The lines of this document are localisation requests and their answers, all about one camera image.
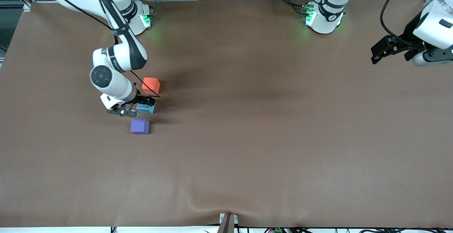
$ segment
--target red block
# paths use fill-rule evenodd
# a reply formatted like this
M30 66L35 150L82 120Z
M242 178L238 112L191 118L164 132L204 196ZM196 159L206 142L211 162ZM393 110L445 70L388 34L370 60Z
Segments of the red block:
M153 95L154 93L145 86L145 84L152 89L155 93L159 94L160 83L157 78L143 78L142 90L146 94Z

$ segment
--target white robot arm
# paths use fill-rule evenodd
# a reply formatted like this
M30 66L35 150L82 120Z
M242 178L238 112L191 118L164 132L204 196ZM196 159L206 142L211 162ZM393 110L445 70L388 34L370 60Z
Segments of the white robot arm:
M328 34L340 25L343 9L349 0L315 0L312 6L311 17L307 19L306 26L320 34Z
M132 19L124 16L113 0L74 0L70 1L82 10L105 18L111 28L111 32L120 38L122 43L107 48L96 49L92 55L92 70L90 81L102 92L101 101L107 108L107 112L120 116L137 117L138 113L132 109L133 104L142 103L154 105L155 100L149 95L140 94L135 85L123 76L123 72L141 69L148 59L146 51L138 41L128 23ZM59 2L74 9L66 0ZM136 5L132 0L120 0L120 4L126 6L128 2Z
M403 51L418 67L453 61L453 0L427 0L400 36L388 35L372 47L372 62Z

